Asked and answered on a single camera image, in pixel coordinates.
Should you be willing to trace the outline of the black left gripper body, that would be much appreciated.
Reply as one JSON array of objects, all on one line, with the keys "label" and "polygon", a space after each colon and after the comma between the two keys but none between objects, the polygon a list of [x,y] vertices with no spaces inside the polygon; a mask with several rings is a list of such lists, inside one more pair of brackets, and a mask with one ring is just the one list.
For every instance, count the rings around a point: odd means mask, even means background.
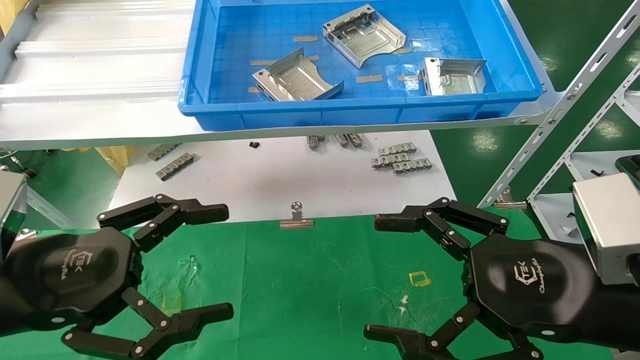
[{"label": "black left gripper body", "polygon": [[127,307],[122,294],[143,269],[130,237],[111,227],[19,240],[1,264],[0,332],[104,325]]}]

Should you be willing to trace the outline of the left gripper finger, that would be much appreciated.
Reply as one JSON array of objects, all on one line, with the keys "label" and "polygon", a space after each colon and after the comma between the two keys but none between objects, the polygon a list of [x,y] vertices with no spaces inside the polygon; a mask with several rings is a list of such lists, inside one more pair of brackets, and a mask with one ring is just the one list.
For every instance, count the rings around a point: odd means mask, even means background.
[{"label": "left gripper finger", "polygon": [[176,200],[156,194],[107,210],[97,220],[101,228],[119,231],[145,223],[134,233],[133,240],[138,251],[148,253],[183,224],[222,223],[229,217],[229,208],[224,203],[203,205],[195,198]]},{"label": "left gripper finger", "polygon": [[233,305],[228,302],[187,309],[168,317],[133,287],[126,289],[121,298],[151,325],[146,337],[130,341],[93,333],[94,324],[89,322],[68,330],[62,343],[76,353],[104,359],[157,360],[170,347],[197,340],[206,325],[229,321],[234,316]]}]

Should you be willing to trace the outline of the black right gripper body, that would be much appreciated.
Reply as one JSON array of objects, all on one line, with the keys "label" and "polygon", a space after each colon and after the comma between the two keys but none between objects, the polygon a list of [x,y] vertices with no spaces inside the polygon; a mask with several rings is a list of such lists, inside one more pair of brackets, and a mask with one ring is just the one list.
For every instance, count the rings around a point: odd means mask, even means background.
[{"label": "black right gripper body", "polygon": [[638,346],[639,288],[606,285],[582,244],[490,235],[468,252],[469,297],[500,338]]}]

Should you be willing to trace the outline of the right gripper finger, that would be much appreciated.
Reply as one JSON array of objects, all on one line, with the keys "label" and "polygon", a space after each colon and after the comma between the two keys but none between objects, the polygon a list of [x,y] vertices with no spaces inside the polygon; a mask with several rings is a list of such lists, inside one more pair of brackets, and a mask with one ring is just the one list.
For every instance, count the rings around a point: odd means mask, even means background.
[{"label": "right gripper finger", "polygon": [[[448,347],[482,314],[472,301],[463,306],[433,335],[395,326],[368,324],[366,339],[393,344],[403,360],[455,360]],[[523,333],[508,333],[512,350],[483,357],[483,360],[543,360],[544,354]]]},{"label": "right gripper finger", "polygon": [[429,205],[407,205],[400,213],[377,214],[377,231],[416,233],[423,231],[457,261],[469,257],[471,242],[454,225],[474,233],[505,235],[509,221],[497,214],[442,197]]}]

